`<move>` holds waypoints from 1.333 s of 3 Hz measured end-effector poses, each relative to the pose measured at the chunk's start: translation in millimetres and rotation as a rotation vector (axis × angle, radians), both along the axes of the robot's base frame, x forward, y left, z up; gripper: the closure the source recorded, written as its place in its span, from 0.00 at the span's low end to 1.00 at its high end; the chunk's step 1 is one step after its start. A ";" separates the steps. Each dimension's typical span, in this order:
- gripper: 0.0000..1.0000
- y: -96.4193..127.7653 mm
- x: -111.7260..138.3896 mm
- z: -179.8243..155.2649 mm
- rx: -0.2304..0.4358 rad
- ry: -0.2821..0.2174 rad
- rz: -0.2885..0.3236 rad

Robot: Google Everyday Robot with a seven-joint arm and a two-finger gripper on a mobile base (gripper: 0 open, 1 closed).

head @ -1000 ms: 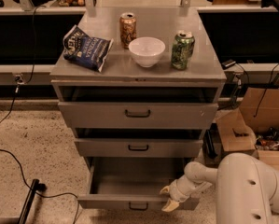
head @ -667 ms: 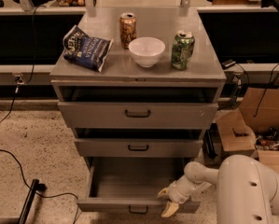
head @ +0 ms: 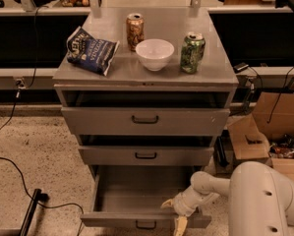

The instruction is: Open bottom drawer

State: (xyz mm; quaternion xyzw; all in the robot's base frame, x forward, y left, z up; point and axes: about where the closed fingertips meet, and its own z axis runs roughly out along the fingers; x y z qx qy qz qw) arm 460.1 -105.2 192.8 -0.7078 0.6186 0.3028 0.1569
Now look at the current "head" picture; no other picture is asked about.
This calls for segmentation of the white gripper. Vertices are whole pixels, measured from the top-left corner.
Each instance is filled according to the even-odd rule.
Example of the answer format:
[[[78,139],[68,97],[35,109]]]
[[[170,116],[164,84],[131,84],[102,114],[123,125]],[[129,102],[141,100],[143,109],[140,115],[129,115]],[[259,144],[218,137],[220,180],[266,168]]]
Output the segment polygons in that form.
[[[174,219],[175,229],[173,236],[184,235],[188,224],[187,217],[195,212],[196,208],[203,202],[204,197],[204,195],[193,189],[186,189],[175,196],[173,200],[169,199],[162,203],[161,208],[173,207],[176,213],[181,215]]]

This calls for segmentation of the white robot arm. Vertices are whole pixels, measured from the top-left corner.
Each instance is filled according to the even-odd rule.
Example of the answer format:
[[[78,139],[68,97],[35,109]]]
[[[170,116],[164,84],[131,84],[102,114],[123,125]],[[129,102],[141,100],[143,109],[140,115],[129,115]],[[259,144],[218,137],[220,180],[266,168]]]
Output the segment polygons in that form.
[[[228,198],[229,236],[289,236],[288,228],[294,226],[294,181],[247,161],[228,179],[195,172],[186,190],[161,205],[177,213],[174,236],[183,236],[195,210],[219,196]]]

